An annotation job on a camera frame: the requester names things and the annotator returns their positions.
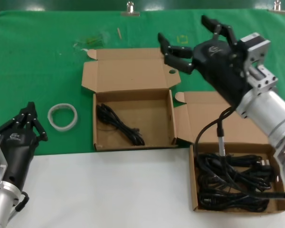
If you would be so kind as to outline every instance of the green cloth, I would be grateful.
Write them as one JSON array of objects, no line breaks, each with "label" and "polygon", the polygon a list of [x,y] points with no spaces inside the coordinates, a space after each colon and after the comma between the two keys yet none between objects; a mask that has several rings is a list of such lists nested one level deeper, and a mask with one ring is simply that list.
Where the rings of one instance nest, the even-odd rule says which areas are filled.
[{"label": "green cloth", "polygon": [[[258,32],[272,41],[266,67],[279,78],[279,94],[285,99],[283,15],[253,9],[154,11],[140,17],[123,17],[120,12],[12,11],[0,14],[0,125],[34,101],[49,138],[40,143],[37,155],[94,151],[92,93],[81,87],[83,64],[89,60],[81,50],[82,41],[101,35],[104,48],[154,48],[162,32],[174,45],[193,47],[211,37],[200,23],[202,14],[233,26],[237,38]],[[173,94],[213,90],[197,71],[181,74],[181,80]],[[70,103],[78,111],[78,123],[69,132],[56,131],[47,120],[48,110],[58,103]],[[66,124],[71,114],[56,119]]]}]

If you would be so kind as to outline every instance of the black cable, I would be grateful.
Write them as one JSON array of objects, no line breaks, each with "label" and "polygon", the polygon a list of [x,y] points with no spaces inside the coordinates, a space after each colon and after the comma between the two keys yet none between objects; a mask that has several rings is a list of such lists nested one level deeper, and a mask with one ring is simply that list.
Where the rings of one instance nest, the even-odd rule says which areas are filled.
[{"label": "black cable", "polygon": [[96,106],[97,118],[104,124],[111,124],[119,129],[132,142],[134,146],[144,146],[144,140],[139,134],[139,129],[126,126],[116,115],[116,113],[107,105]]},{"label": "black cable", "polygon": [[[244,78],[245,78],[245,86],[243,89],[243,96],[245,95],[246,89],[248,87],[248,80],[247,80],[247,74],[246,72],[243,70],[243,74],[244,74]],[[222,185],[226,185],[229,186],[231,188],[234,188],[250,197],[255,197],[255,198],[261,198],[261,199],[285,199],[285,192],[251,192],[248,190],[243,189],[242,187],[238,186],[234,180],[230,177],[230,175],[228,174],[227,171],[227,167],[228,167],[228,163],[226,160],[226,157],[221,157],[221,163],[224,169],[224,172],[226,174],[226,180],[224,180],[223,178],[221,178],[220,176],[218,176],[215,172],[213,172],[211,169],[209,169],[209,167],[207,167],[203,161],[201,160],[201,157],[199,156],[199,141],[201,136],[204,134],[205,131],[207,131],[210,127],[212,127],[213,125],[217,124],[218,125],[218,137],[223,137],[224,132],[223,132],[223,127],[222,127],[222,121],[224,119],[226,119],[227,117],[229,117],[237,108],[237,105],[235,105],[234,107],[229,107],[227,108],[225,111],[223,111],[221,113],[221,115],[219,116],[218,119],[212,121],[211,123],[209,123],[207,126],[205,126],[200,133],[198,134],[198,136],[196,137],[195,143],[194,143],[194,156],[197,159],[197,162],[199,164],[199,167],[205,171],[206,173],[208,173],[209,175],[213,176],[214,178],[216,178]]]},{"label": "black cable", "polygon": [[[220,156],[210,153],[201,154],[200,157],[209,169],[213,170],[220,178],[227,180]],[[275,177],[274,168],[269,165],[261,165],[259,163],[262,160],[260,156],[226,156],[226,159],[235,166],[250,167],[246,171],[238,172],[228,164],[227,172],[234,182],[253,192],[271,189],[270,182]],[[269,199],[259,199],[244,193],[233,193],[230,192],[231,188],[226,191],[228,185],[223,185],[217,178],[203,171],[198,177],[198,185],[199,204],[207,210],[238,208],[251,212],[263,212],[269,204]]]},{"label": "black cable", "polygon": [[24,199],[15,207],[15,211],[17,212],[22,211],[22,209],[29,201],[29,195],[25,191],[23,191],[21,194],[24,195]]}]

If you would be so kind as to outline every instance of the logo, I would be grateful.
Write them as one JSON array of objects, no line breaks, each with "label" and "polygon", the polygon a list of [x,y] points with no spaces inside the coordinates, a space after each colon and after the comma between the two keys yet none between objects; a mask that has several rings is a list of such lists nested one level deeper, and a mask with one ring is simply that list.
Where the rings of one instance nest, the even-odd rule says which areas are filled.
[{"label": "logo", "polygon": [[209,52],[217,52],[219,49],[216,46],[209,47]]},{"label": "logo", "polygon": [[222,51],[223,49],[219,49],[217,46],[211,46],[209,47],[208,51],[211,53],[210,55],[213,56],[214,54]]},{"label": "logo", "polygon": [[17,133],[11,134],[10,137],[9,137],[9,139],[10,139],[10,140],[18,140],[18,141],[21,140],[21,139],[20,139],[20,135],[18,135]]}]

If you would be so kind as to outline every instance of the open cardboard box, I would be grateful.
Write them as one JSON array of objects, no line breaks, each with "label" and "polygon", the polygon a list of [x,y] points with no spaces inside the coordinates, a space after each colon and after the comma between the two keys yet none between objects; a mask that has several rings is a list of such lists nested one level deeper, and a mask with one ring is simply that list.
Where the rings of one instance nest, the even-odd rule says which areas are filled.
[{"label": "open cardboard box", "polygon": [[[207,124],[217,117],[229,105],[217,92],[184,92],[177,93],[176,100],[186,103],[176,107],[175,123],[176,135],[178,138],[194,143],[197,135]],[[272,192],[285,192],[285,187],[280,176],[280,169],[272,157],[274,149],[268,144],[267,137],[248,118],[242,119],[237,113],[233,113],[223,122],[225,133],[225,149],[227,154],[242,156],[255,154],[262,156],[264,164],[274,167],[276,178],[272,183]],[[201,137],[199,142],[199,153],[218,153],[218,139],[216,126],[209,128]],[[193,146],[190,147],[190,184],[191,199],[194,211],[204,210],[198,202],[199,187],[197,179],[199,169],[195,167]],[[245,213],[245,214],[268,214],[285,211],[285,199],[271,199],[265,212],[252,213],[241,209],[228,209],[224,212]]]},{"label": "open cardboard box", "polygon": [[[89,50],[97,61],[85,62],[82,86],[93,95],[93,141],[97,151],[175,147],[176,127],[170,87],[179,73],[163,62],[157,48]],[[138,128],[145,145],[133,146],[123,133],[97,119],[104,103],[131,128]]]}]

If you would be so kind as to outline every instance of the box lid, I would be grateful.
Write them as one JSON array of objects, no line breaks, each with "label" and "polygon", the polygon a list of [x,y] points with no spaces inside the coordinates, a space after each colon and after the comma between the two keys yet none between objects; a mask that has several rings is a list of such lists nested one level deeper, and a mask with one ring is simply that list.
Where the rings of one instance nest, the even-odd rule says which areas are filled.
[{"label": "box lid", "polygon": [[82,86],[94,92],[170,88],[179,72],[164,64],[158,48],[88,50]]},{"label": "box lid", "polygon": [[[219,117],[230,105],[217,92],[178,92],[175,99],[186,103],[174,108],[176,134],[179,139],[194,143],[199,132]],[[201,143],[217,143],[217,126],[210,127]],[[266,135],[249,119],[236,112],[223,121],[226,143],[268,144]]]}]

